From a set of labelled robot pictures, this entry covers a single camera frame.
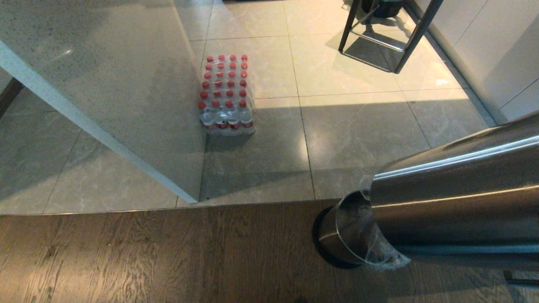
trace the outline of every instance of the bottle label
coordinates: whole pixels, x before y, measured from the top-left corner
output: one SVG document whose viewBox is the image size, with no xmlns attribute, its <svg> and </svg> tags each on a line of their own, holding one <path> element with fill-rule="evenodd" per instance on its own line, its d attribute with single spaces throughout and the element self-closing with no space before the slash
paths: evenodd
<svg viewBox="0 0 539 303">
<path fill-rule="evenodd" d="M 245 128 L 250 128 L 250 127 L 252 127 L 254 125 L 254 121 L 253 121 L 253 119 L 250 119 L 250 120 L 245 121 L 245 122 L 242 121 L 241 125 L 243 125 L 243 127 L 245 127 Z"/>
<path fill-rule="evenodd" d="M 217 127 L 218 128 L 227 128 L 229 126 L 229 123 L 227 121 L 217 121 Z"/>
<path fill-rule="evenodd" d="M 238 129 L 240 127 L 241 123 L 238 121 L 238 122 L 236 122 L 236 124 L 229 123 L 229 125 L 230 125 L 230 128 L 232 128 L 232 129 Z"/>
</svg>

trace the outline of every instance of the grout line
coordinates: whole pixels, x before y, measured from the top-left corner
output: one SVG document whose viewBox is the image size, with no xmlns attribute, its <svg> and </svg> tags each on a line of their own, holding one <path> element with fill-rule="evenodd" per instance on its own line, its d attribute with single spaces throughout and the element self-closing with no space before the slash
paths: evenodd
<svg viewBox="0 0 539 303">
<path fill-rule="evenodd" d="M 388 71 L 390 71 L 392 68 L 391 68 L 391 66 L 389 66 L 388 59 L 385 57 L 384 52 L 382 51 L 381 46 L 380 46 L 378 43 L 376 43 L 376 47 L 378 48 L 378 51 L 379 51 L 380 54 L 382 55 L 382 58 L 384 58 L 384 61 L 385 61 L 385 63 L 386 63 L 387 66 L 388 66 Z M 398 87 L 400 88 L 400 90 L 402 91 L 402 88 L 400 87 L 399 82 L 397 81 L 397 78 L 395 77 L 395 73 L 394 73 L 394 72 L 391 72 L 391 73 L 393 74 L 393 79 L 394 79 L 395 82 L 397 83 L 397 86 L 398 86 Z"/>
<path fill-rule="evenodd" d="M 455 88 L 444 87 L 444 88 L 403 89 L 402 91 L 403 92 L 443 91 L 443 90 L 448 90 L 448 89 L 462 89 L 462 90 L 465 90 L 465 89 L 468 89 L 468 88 L 469 87 L 455 87 Z"/>
<path fill-rule="evenodd" d="M 340 96 L 340 95 L 362 95 L 362 94 L 382 94 L 382 93 L 396 93 L 401 92 L 401 90 L 398 91 L 383 91 L 383 92 L 364 92 L 364 93 L 343 93 L 343 94 L 322 94 L 322 95 L 301 95 L 297 97 L 321 97 L 321 96 Z"/>
<path fill-rule="evenodd" d="M 419 120 L 417 120 L 417 117 L 416 117 L 416 114 L 413 112 L 413 109 L 412 109 L 412 106 L 410 105 L 410 102 L 408 102 L 408 100 L 406 101 L 406 104 L 408 104 L 408 108 L 410 109 L 410 111 L 412 112 L 412 115 L 413 115 L 413 118 L 416 120 L 417 122 L 417 125 L 419 126 L 419 129 L 421 130 L 421 133 L 423 134 L 423 137 L 425 138 L 425 141 L 427 142 L 427 145 L 432 148 L 430 142 L 429 142 L 429 139 L 427 138 L 427 136 L 425 135 L 425 132 L 423 131 L 423 127 L 421 127 L 421 123 L 419 123 Z"/>
<path fill-rule="evenodd" d="M 532 86 L 535 82 L 539 81 L 539 78 L 535 79 L 535 81 L 532 81 L 528 86 L 526 86 L 523 90 L 519 91 L 518 94 L 516 94 L 514 97 L 512 97 L 511 99 L 509 99 L 509 101 L 505 102 L 501 107 L 500 109 L 502 109 L 505 105 L 507 105 L 509 102 L 511 102 L 513 99 L 515 99 L 516 97 L 518 97 L 522 92 L 524 92 L 525 90 L 528 89 L 528 87 Z"/>
<path fill-rule="evenodd" d="M 234 40 L 234 39 L 254 39 L 254 38 L 275 38 L 275 37 L 288 37 L 288 35 L 279 35 L 279 36 L 255 36 L 255 37 L 235 37 L 235 38 L 215 38 L 215 39 L 206 39 L 206 41 L 215 41 L 215 40 Z"/>
<path fill-rule="evenodd" d="M 479 14 L 481 13 L 481 11 L 483 10 L 483 8 L 485 7 L 485 5 L 487 5 L 488 3 L 488 0 L 485 1 L 485 3 L 483 4 L 483 6 L 481 7 L 481 9 L 477 12 L 477 14 L 475 14 L 475 16 L 473 17 L 472 21 L 470 22 L 470 24 L 468 24 L 468 26 L 466 27 L 466 29 L 462 32 L 462 34 L 460 34 L 459 38 L 457 39 L 457 41 L 452 45 L 453 47 L 455 47 L 455 45 L 460 41 L 460 38 L 462 38 L 464 36 L 464 34 L 468 31 L 469 27 L 472 25 L 472 23 L 475 21 L 475 19 L 477 18 L 477 16 L 479 16 Z"/>
<path fill-rule="evenodd" d="M 282 3 L 282 7 L 283 9 L 285 8 L 285 2 Z M 288 21 L 286 22 L 286 31 L 288 32 Z M 316 192 L 314 190 L 313 169 L 310 165 L 309 144 L 307 143 L 307 133 L 305 132 L 305 121 L 303 120 L 303 110 L 301 109 L 300 92 L 298 89 L 298 79 L 296 76 L 296 67 L 294 65 L 294 56 L 292 55 L 292 42 L 290 41 L 290 34 L 288 35 L 288 47 L 290 48 L 290 57 L 292 59 L 292 69 L 294 71 L 294 81 L 296 83 L 296 92 L 298 93 L 298 105 L 300 109 L 301 126 L 303 128 L 303 138 L 305 139 L 305 149 L 307 150 L 307 162 L 309 163 L 310 183 L 311 183 L 311 186 L 313 187 L 313 199 L 316 200 Z"/>
<path fill-rule="evenodd" d="M 45 203 L 45 207 L 43 207 L 42 214 L 45 213 L 45 209 L 47 209 L 47 206 L 49 205 L 49 202 L 51 201 L 52 194 L 54 192 L 54 189 L 56 188 L 56 184 L 58 184 L 58 180 L 60 180 L 60 176 L 64 172 L 64 168 L 66 167 L 67 160 L 69 160 L 69 157 L 71 156 L 71 153 L 73 152 L 73 149 L 75 148 L 75 144 L 77 143 L 77 140 L 79 139 L 80 133 L 82 133 L 82 128 L 79 128 L 79 133 L 77 134 L 77 137 L 75 138 L 75 141 L 73 141 L 73 145 L 71 146 L 71 149 L 69 150 L 69 153 L 67 154 L 66 160 L 64 161 L 64 165 L 62 165 L 62 169 L 60 170 L 60 173 L 58 174 L 58 177 L 56 177 L 56 181 L 54 182 L 54 186 L 52 187 L 51 193 L 49 194 L 49 198 L 47 199 L 47 203 Z"/>
<path fill-rule="evenodd" d="M 206 45 L 208 44 L 208 34 L 210 33 L 211 14 L 213 13 L 213 3 L 214 3 L 214 1 L 211 2 L 210 21 L 208 22 L 208 30 L 206 31 L 206 40 L 204 40 L 204 50 L 202 51 L 202 61 L 201 61 L 201 65 L 199 67 L 200 69 L 202 69 L 202 66 L 203 66 L 204 55 L 206 54 Z M 200 183 L 200 188 L 198 190 L 198 202 L 199 203 L 202 200 L 202 184 L 204 182 L 204 167 L 206 165 L 206 150 L 207 150 L 207 148 L 208 148 L 208 135 L 206 134 L 206 140 L 204 140 L 204 157 L 202 158 L 201 183 Z M 178 200 L 179 200 L 179 196 L 176 197 L 176 207 L 175 208 L 178 208 Z"/>
</svg>

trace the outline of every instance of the floorboard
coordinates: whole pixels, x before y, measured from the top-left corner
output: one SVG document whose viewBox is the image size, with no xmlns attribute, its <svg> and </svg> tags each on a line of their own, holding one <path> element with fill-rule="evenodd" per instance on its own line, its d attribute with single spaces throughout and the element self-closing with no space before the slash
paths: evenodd
<svg viewBox="0 0 539 303">
<path fill-rule="evenodd" d="M 339 270 L 310 230 L 333 201 L 0 217 L 1 302 L 532 302 L 500 270 Z"/>
</svg>

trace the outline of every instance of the floor tile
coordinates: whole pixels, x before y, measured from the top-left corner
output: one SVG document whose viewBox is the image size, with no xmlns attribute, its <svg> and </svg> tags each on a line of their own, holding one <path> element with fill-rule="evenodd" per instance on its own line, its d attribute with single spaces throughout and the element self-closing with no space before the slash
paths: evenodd
<svg viewBox="0 0 539 303">
<path fill-rule="evenodd" d="M 0 214 L 40 214 L 80 129 L 57 112 L 0 119 Z"/>
<path fill-rule="evenodd" d="M 191 44 L 191 49 L 195 55 L 195 63 L 197 68 L 202 68 L 202 59 L 204 57 L 204 45 L 206 41 L 189 41 Z"/>
<path fill-rule="evenodd" d="M 316 199 L 342 198 L 382 165 L 429 149 L 401 92 L 300 102 Z"/>
<path fill-rule="evenodd" d="M 309 160 L 297 98 L 258 99 L 257 131 L 209 136 L 201 199 L 243 204 L 313 199 Z"/>
<path fill-rule="evenodd" d="M 52 106 L 25 87 L 13 100 L 4 115 L 25 115 L 53 111 L 55 109 Z"/>
<path fill-rule="evenodd" d="M 447 66 L 449 71 L 453 74 L 457 82 L 460 84 L 460 87 L 462 88 L 469 88 L 468 81 L 464 79 L 464 76 L 459 72 L 457 67 L 451 62 L 451 59 L 447 56 L 447 54 L 444 52 L 444 50 L 441 48 L 441 46 L 436 42 L 434 37 L 429 32 L 425 33 L 425 38 L 429 42 L 429 44 L 432 46 L 434 51 L 438 54 L 440 59 L 444 62 L 444 64 Z"/>
<path fill-rule="evenodd" d="M 432 147 L 488 128 L 461 88 L 403 93 Z"/>
<path fill-rule="evenodd" d="M 160 209 L 176 195 L 86 132 L 81 132 L 45 213 Z"/>
<path fill-rule="evenodd" d="M 257 98 L 296 97 L 298 90 L 288 37 L 208 40 L 204 57 L 247 54 Z"/>
<path fill-rule="evenodd" d="M 350 10 L 342 0 L 287 0 L 284 5 L 289 35 L 340 32 Z"/>
<path fill-rule="evenodd" d="M 481 100 L 479 100 L 479 97 L 474 93 L 473 89 L 471 88 L 463 88 L 464 92 L 468 96 L 468 99 L 473 103 L 475 106 L 475 109 L 479 112 L 485 123 L 488 125 L 488 127 L 495 127 L 498 124 L 496 121 L 494 121 L 494 118 L 490 115 L 487 108 L 483 105 Z"/>
<path fill-rule="evenodd" d="M 351 0 L 287 0 L 284 1 L 289 35 L 342 32 L 350 12 Z M 357 18 L 364 16 L 358 9 Z M 373 18 L 372 28 L 376 31 L 412 29 L 415 23 L 402 9 L 395 18 Z M 363 31 L 365 25 L 355 27 Z"/>
<path fill-rule="evenodd" d="M 290 36 L 300 96 L 399 91 L 393 74 L 337 51 L 341 34 Z M 364 55 L 385 64 L 376 45 L 359 41 Z"/>
<path fill-rule="evenodd" d="M 208 39 L 286 36 L 282 1 L 215 0 Z"/>
<path fill-rule="evenodd" d="M 205 40 L 213 0 L 175 0 L 176 10 L 189 40 Z"/>
<path fill-rule="evenodd" d="M 401 47 L 406 45 L 410 35 L 403 31 L 385 31 L 381 34 L 384 41 Z M 382 46 L 380 49 L 389 66 L 396 67 L 402 53 Z M 403 91 L 461 88 L 460 83 L 425 37 L 421 39 L 400 74 L 395 74 L 395 78 Z"/>
</svg>

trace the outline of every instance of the plastic water bottle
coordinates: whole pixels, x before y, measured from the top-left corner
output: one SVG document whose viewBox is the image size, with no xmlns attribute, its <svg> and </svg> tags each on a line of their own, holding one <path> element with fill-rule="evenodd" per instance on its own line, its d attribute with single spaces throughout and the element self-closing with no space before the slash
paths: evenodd
<svg viewBox="0 0 539 303">
<path fill-rule="evenodd" d="M 226 120 L 226 114 L 220 102 L 217 100 L 214 100 L 211 103 L 211 105 L 213 106 L 213 110 L 215 113 L 215 125 L 217 125 L 217 128 L 220 128 L 220 129 L 227 128 L 229 126 L 229 123 Z"/>
<path fill-rule="evenodd" d="M 229 122 L 229 126 L 232 129 L 238 129 L 241 125 L 239 121 L 239 111 L 232 100 L 228 100 L 226 103 L 226 119 Z"/>
<path fill-rule="evenodd" d="M 213 109 L 208 108 L 206 103 L 200 102 L 198 108 L 201 110 L 199 117 L 205 129 L 213 129 L 215 127 L 215 116 Z"/>
<path fill-rule="evenodd" d="M 250 128 L 254 125 L 253 111 L 247 107 L 247 101 L 245 99 L 239 102 L 239 120 L 245 128 Z"/>
</svg>

